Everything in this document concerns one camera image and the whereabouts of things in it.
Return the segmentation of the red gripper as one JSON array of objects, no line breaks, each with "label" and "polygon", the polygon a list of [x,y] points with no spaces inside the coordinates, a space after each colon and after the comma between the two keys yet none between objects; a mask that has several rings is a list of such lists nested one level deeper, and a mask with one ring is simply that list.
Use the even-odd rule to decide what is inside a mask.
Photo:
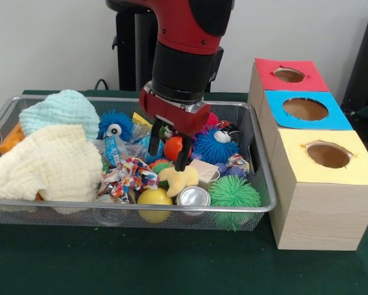
[{"label": "red gripper", "polygon": [[199,133],[208,121],[210,105],[201,100],[195,104],[180,104],[167,101],[157,96],[150,86],[144,86],[140,92],[140,106],[153,119],[155,119],[148,146],[150,156],[156,156],[159,150],[159,132],[164,123],[173,126],[181,133],[182,148],[174,161],[175,170],[185,170],[190,157],[191,136]]}]

